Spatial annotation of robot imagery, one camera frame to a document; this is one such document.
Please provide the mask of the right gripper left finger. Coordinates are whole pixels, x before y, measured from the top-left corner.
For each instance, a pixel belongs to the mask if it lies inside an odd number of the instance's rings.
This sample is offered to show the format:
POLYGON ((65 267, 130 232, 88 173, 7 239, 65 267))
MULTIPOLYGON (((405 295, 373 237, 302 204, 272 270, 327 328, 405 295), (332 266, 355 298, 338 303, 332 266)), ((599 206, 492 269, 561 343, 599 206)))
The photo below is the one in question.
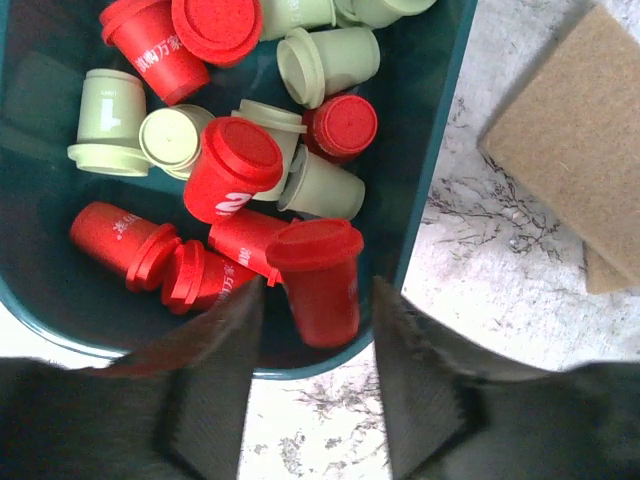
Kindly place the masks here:
POLYGON ((1 362, 5 479, 233 479, 264 317, 254 280, 104 368, 1 362))

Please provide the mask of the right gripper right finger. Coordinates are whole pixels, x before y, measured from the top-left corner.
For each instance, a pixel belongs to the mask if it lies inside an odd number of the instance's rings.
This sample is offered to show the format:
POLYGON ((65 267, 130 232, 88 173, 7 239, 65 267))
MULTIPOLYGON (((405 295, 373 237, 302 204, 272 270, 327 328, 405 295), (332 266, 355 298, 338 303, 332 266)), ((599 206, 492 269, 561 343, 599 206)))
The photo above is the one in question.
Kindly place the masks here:
POLYGON ((372 325, 396 479, 635 479, 639 366, 552 372, 449 329, 382 278, 372 325))

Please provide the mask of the red coffee capsule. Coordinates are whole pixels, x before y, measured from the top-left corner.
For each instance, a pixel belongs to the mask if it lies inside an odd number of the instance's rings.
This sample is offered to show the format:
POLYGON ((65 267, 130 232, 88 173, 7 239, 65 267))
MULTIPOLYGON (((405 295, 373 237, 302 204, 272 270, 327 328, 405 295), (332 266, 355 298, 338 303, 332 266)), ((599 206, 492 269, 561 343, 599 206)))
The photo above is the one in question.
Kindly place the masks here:
POLYGON ((169 1, 115 1, 99 20, 104 42, 119 49, 165 104, 178 104, 209 83, 204 62, 176 33, 169 1))
POLYGON ((263 12, 253 0, 175 0, 172 21, 183 45, 221 68, 244 60, 259 42, 263 12))
POLYGON ((229 258, 206 250, 200 241, 189 240, 173 252, 161 300, 175 315, 206 311, 256 276, 229 258))
POLYGON ((243 208, 226 221, 212 225, 208 243, 219 253, 265 277, 267 285, 273 287, 282 282, 282 277, 267 261, 266 249, 278 232, 297 222, 297 219, 287 222, 243 208))
POLYGON ((149 220, 104 202, 92 202, 76 216, 71 241, 125 280, 132 292, 153 291, 182 240, 170 223, 149 220))
POLYGON ((266 248, 279 270, 296 327, 307 345, 335 348, 349 343, 360 323, 357 259, 362 234, 344 219, 293 223, 266 248))
POLYGON ((186 183, 183 201, 196 219, 216 224, 280 181, 283 157, 262 127, 240 117, 219 117, 201 134, 201 153, 186 183))
POLYGON ((314 154, 340 165, 355 160, 377 135, 373 105, 356 94, 337 94, 302 115, 303 143, 314 154))

